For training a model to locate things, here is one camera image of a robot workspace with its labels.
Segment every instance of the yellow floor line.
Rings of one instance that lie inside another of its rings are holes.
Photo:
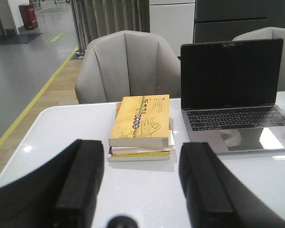
[[[63,62],[63,64],[58,68],[58,70],[52,75],[52,77],[46,82],[46,84],[42,87],[39,93],[34,97],[34,99],[28,104],[28,106],[23,110],[23,112],[17,117],[17,119],[13,122],[13,124],[8,128],[8,130],[2,135],[0,138],[0,147],[5,142],[5,140],[9,137],[9,135],[13,132],[13,130],[18,126],[24,116],[29,112],[29,110],[33,107],[36,101],[41,97],[44,91],[48,88],[51,82],[55,79],[55,77],[59,74],[62,68],[68,63],[71,57],[78,50],[78,47],[74,49],[74,51],[69,55],[69,57]]]
[[[41,11],[47,10],[47,9],[49,9],[49,8],[53,7],[53,6],[55,6],[55,5],[49,6],[49,7],[47,7],[47,8],[44,8],[44,9],[42,9],[42,10],[40,10],[40,11],[36,12],[36,14],[37,14],[37,13],[40,13]]]

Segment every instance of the yellow book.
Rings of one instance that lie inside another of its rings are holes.
[[[139,154],[120,154],[112,155],[111,151],[108,154],[109,162],[130,162],[130,161],[150,161],[150,160],[169,160],[170,152],[151,152]]]
[[[168,147],[169,95],[125,96],[110,146]]]

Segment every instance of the armchair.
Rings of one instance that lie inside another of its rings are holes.
[[[255,31],[244,33],[235,37],[233,40],[247,40],[247,39],[266,39],[266,38],[282,38],[283,52],[280,66],[280,75],[277,89],[278,91],[285,91],[285,28],[267,27]]]
[[[126,30],[88,45],[75,91],[81,104],[135,95],[180,97],[180,79],[180,61],[163,37]]]

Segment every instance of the book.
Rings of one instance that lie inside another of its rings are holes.
[[[125,96],[109,138],[110,146],[168,147],[169,95]]]
[[[112,146],[112,155],[149,153],[149,152],[167,152],[175,150],[175,143],[172,130],[169,130],[168,147],[132,147],[132,146]]]
[[[169,160],[170,152],[168,151],[168,152],[151,152],[151,153],[112,155],[112,150],[109,150],[107,158],[109,162]]]

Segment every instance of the gray cabinet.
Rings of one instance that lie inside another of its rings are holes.
[[[285,28],[285,0],[196,0],[194,43],[232,40],[268,26]]]

